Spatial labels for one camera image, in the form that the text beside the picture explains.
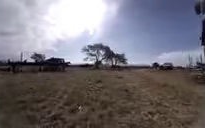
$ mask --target white cloud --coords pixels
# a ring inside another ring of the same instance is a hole
[[[50,8],[59,1],[72,0],[0,0],[0,59],[15,56],[21,51],[56,50],[56,40],[68,38],[66,28],[64,31],[54,31],[60,26],[51,24],[47,17]],[[64,16],[63,13],[57,12],[53,15]],[[93,28],[85,28],[92,33]]]
[[[189,55],[193,58],[193,63],[195,63],[201,54],[203,54],[202,48],[189,51],[173,51],[160,54],[156,60],[159,63],[172,62],[174,65],[186,66],[189,63]]]

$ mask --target sunlight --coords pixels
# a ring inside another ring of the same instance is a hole
[[[93,35],[106,8],[103,0],[58,0],[51,5],[46,19],[57,36],[75,37],[84,31]]]

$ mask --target flat field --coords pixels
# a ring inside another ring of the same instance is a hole
[[[184,71],[0,72],[0,128],[188,128],[199,99]]]

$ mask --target car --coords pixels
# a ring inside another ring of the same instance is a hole
[[[174,66],[172,63],[164,63],[160,66],[162,70],[173,70]]]

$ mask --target tree line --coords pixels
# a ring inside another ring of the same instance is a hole
[[[86,45],[82,48],[82,53],[86,55],[84,61],[94,62],[95,68],[99,68],[103,63],[111,65],[112,68],[128,63],[124,53],[116,53],[108,45],[102,43]],[[46,57],[44,54],[33,53],[30,58],[35,62],[42,62]]]

